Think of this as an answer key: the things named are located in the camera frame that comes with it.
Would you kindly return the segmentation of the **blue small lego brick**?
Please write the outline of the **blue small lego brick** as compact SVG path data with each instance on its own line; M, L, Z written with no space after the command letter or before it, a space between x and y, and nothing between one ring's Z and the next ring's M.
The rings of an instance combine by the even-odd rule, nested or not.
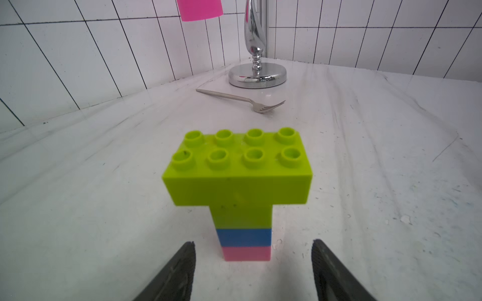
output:
M269 247L272 230L266 229L216 229L222 247Z

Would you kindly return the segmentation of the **pink small lego brick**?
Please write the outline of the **pink small lego brick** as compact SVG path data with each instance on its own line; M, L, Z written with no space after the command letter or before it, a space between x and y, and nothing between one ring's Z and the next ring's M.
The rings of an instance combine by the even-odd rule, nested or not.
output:
M227 262L268 262L271 260L270 247L222 247Z

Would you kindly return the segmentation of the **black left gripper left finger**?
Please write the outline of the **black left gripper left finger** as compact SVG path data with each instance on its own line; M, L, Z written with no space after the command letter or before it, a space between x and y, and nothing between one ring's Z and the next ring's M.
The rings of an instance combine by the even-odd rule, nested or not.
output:
M195 267L195 244L186 242L134 300L190 300Z

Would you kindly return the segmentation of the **lime long lego brick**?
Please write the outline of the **lime long lego brick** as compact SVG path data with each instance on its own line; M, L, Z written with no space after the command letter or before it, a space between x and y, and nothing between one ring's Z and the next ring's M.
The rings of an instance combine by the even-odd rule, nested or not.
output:
M313 172L298 131L185 134L162 175L177 206L305 204Z

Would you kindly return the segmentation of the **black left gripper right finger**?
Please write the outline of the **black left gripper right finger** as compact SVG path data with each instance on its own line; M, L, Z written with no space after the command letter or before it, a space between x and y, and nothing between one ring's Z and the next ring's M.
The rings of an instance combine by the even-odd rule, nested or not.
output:
M375 300L320 239L313 241L311 261L318 300Z

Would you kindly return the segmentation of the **lime small lego brick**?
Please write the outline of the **lime small lego brick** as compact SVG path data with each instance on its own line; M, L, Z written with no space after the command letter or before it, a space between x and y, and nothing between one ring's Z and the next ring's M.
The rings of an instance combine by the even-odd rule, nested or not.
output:
M257 207L210 206L216 229L271 229L272 205Z

